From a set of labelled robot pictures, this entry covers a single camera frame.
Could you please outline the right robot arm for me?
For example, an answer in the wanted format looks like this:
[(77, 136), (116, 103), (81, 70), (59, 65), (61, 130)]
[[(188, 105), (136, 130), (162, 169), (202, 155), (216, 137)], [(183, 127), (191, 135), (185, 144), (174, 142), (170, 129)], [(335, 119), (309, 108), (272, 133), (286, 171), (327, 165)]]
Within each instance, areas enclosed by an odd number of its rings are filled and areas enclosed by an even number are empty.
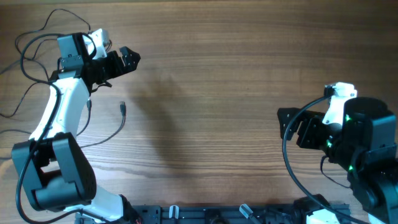
[(319, 102), (278, 109), (284, 160), (287, 141), (298, 134), (298, 147), (323, 151), (347, 172), (349, 187), (365, 212), (384, 223), (397, 223), (395, 114), (379, 99), (352, 98), (343, 105), (341, 128), (331, 128), (322, 123), (324, 113), (309, 109)]

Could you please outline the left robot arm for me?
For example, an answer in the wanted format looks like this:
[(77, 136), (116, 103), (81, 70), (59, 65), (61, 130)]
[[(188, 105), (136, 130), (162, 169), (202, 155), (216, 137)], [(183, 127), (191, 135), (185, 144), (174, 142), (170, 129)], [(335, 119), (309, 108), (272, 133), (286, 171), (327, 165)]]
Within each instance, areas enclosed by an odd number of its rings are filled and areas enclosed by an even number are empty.
[(58, 34), (61, 56), (47, 80), (50, 98), (42, 119), (29, 139), (12, 148), (19, 175), (16, 207), (26, 220), (21, 197), (36, 211), (48, 210), (59, 218), (77, 214), (95, 223), (142, 223), (122, 195), (96, 183), (95, 173), (76, 141), (81, 112), (100, 86), (133, 72), (140, 55), (127, 47), (108, 52), (108, 33)]

